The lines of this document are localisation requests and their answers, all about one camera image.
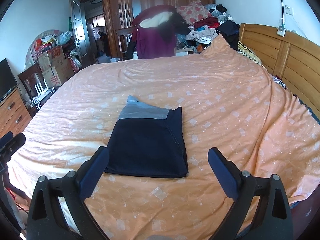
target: bed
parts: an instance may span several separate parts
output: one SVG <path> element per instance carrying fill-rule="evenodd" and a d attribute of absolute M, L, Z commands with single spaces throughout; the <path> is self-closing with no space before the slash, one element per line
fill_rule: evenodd
<path fill-rule="evenodd" d="M 240 39 L 319 117 L 320 48 L 294 33 L 276 36 L 275 30 L 242 24 Z M 85 68 L 24 131 L 27 143 L 8 163 L 10 182 L 31 197 L 39 176 L 52 179 L 77 170 L 107 145 L 133 95 L 154 106 L 182 106 L 189 174 L 182 179 L 103 174 L 85 203 L 111 239 L 144 240 L 154 234 L 208 239 L 232 204 L 209 167 L 211 147 L 254 176 L 279 174 L 289 203 L 303 201 L 320 183 L 320 126 L 266 69 L 232 50 L 221 36 L 200 55 Z M 257 203 L 254 198 L 242 228 L 250 224 Z"/>

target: orange bedsheet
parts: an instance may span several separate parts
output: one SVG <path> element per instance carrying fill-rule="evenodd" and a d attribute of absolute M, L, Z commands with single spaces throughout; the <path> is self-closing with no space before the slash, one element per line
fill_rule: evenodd
<path fill-rule="evenodd" d="M 211 147 L 254 176 L 279 174 L 289 203 L 306 199 L 320 182 L 320 126 L 263 67 L 218 36 L 201 55 L 81 70 L 26 128 L 25 146 L 8 163 L 11 183 L 31 197 L 39 176 L 77 170 L 107 145 L 128 95 L 154 106 L 182 106 L 189 175 L 153 179 L 104 173 L 85 203 L 111 239 L 154 234 L 208 239 L 232 204 L 208 164 Z"/>

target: blue gripper pad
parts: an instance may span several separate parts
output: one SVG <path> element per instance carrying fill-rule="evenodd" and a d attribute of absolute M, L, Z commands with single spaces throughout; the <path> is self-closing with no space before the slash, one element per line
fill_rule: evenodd
<path fill-rule="evenodd" d="M 0 138 L 0 149 L 5 146 L 13 138 L 13 133 L 8 132 L 3 137 Z"/>
<path fill-rule="evenodd" d="M 241 185 L 240 171 L 237 166 L 228 161 L 216 147 L 209 150 L 208 161 L 227 197 L 236 201 Z"/>
<path fill-rule="evenodd" d="M 85 161 L 77 171 L 76 181 L 79 185 L 79 197 L 82 201 L 91 197 L 103 171 L 109 162 L 109 151 L 99 147 L 90 160 Z"/>

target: metal screw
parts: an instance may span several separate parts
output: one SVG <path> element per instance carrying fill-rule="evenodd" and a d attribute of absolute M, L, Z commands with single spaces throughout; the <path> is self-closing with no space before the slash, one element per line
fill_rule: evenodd
<path fill-rule="evenodd" d="M 272 177 L 274 180 L 280 180 L 280 177 L 277 174 L 273 174 Z"/>
<path fill-rule="evenodd" d="M 39 179 L 38 179 L 38 181 L 39 181 L 39 182 L 43 182 L 46 178 L 47 178 L 46 176 L 40 176 Z"/>
<path fill-rule="evenodd" d="M 242 171 L 241 174 L 245 177 L 249 177 L 250 176 L 250 172 L 249 171 Z"/>
<path fill-rule="evenodd" d="M 69 172 L 67 173 L 67 177 L 72 178 L 75 174 L 76 174 L 75 171 L 69 171 Z"/>

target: open door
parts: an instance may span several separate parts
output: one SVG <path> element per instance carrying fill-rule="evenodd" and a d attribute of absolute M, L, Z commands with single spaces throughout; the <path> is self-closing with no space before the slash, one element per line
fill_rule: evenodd
<path fill-rule="evenodd" d="M 84 8 L 79 0 L 69 0 L 69 2 L 71 8 L 72 29 L 75 37 L 77 52 L 79 54 L 82 67 L 85 68 L 94 64 L 94 60 L 90 48 Z"/>

